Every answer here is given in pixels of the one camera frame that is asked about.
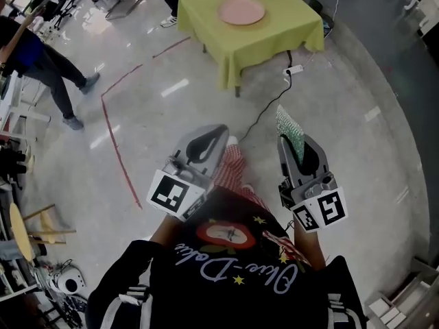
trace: green textured cloth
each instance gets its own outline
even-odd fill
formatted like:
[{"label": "green textured cloth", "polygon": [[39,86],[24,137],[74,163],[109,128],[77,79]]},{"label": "green textured cloth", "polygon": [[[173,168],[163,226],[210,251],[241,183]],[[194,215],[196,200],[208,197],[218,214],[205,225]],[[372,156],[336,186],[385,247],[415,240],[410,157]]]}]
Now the green textured cloth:
[{"label": "green textured cloth", "polygon": [[302,0],[257,0],[265,16],[253,25],[236,26],[218,17],[224,0],[180,0],[178,29],[198,38],[219,64],[218,85],[240,85],[243,68],[298,48],[323,50],[323,22]]}]

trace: yellow star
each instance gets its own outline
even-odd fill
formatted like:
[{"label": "yellow star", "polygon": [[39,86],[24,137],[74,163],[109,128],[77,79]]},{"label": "yellow star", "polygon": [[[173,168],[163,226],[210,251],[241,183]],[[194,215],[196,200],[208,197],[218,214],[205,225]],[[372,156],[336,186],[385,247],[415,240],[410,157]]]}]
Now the yellow star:
[{"label": "yellow star", "polygon": [[238,285],[245,284],[245,283],[243,282],[244,278],[241,278],[240,276],[237,276],[236,278],[233,277],[233,279],[235,279],[234,283],[237,282]]},{"label": "yellow star", "polygon": [[287,259],[288,257],[286,257],[286,255],[284,253],[281,254],[281,257],[279,258],[279,260],[281,260],[281,263],[287,263]]},{"label": "yellow star", "polygon": [[253,216],[253,219],[255,222],[258,222],[259,224],[267,224],[267,222],[265,221],[265,219],[262,219],[260,217],[255,217]]}]

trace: concrete floor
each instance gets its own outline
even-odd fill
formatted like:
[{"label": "concrete floor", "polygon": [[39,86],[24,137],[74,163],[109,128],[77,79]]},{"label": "concrete floor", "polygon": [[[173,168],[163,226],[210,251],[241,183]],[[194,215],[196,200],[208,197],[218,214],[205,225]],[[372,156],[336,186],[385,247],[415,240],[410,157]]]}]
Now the concrete floor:
[{"label": "concrete floor", "polygon": [[[319,0],[333,11],[336,0]],[[371,54],[391,85],[410,124],[422,160],[430,212],[428,261],[439,265],[439,66],[416,33],[423,18],[416,9],[404,12],[411,0],[340,0],[341,21]]]},{"label": "concrete floor", "polygon": [[[65,226],[78,233],[67,245],[48,247],[49,259],[72,258],[92,291],[128,243],[151,235],[163,218],[145,202],[150,180],[185,132],[210,123],[225,123],[240,137],[266,103],[286,86],[281,71],[286,54],[244,71],[241,98],[215,87],[217,66],[193,40],[162,56],[152,56],[183,39],[175,27],[159,22],[169,14],[163,0],[145,0],[129,17],[112,23],[89,0],[64,27],[54,47],[85,74],[99,69],[102,79],[84,97],[67,84],[82,132],[61,123],[48,91],[37,111],[49,114],[49,125],[27,121],[36,134],[34,173],[27,177],[22,201],[26,215],[56,203]],[[304,64],[305,50],[293,52]],[[108,133],[100,94],[136,65],[143,66],[105,96],[109,121],[122,160],[139,196],[140,209],[128,188]],[[186,84],[164,96],[174,84]],[[31,82],[26,96],[38,86]],[[330,38],[304,72],[294,76],[283,107],[327,153],[332,172],[344,187],[350,217],[320,233],[329,260],[343,255],[365,300],[373,291],[389,291],[405,276],[412,257],[411,197],[388,125],[375,111],[375,98]],[[276,105],[242,143],[248,159],[247,181],[283,226],[292,218],[281,206],[282,180],[276,150]]]}]

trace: round plate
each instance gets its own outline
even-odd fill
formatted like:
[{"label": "round plate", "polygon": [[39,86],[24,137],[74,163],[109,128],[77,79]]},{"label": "round plate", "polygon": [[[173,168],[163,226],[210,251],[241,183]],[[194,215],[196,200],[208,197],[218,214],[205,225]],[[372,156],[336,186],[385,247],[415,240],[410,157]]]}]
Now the round plate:
[{"label": "round plate", "polygon": [[256,0],[225,0],[218,9],[218,16],[231,25],[251,25],[261,20],[265,8]]}]

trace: green cloth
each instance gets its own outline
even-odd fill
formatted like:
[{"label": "green cloth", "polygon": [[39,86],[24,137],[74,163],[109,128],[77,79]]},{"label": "green cloth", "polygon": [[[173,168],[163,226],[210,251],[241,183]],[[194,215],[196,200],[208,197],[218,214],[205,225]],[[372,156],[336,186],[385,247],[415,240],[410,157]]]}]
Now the green cloth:
[{"label": "green cloth", "polygon": [[302,0],[257,0],[265,16],[253,25],[230,25],[218,17],[224,0],[180,0],[178,29],[198,38],[219,64],[218,85],[240,84],[243,68],[269,60],[273,55],[298,48],[323,50],[323,23]]}]

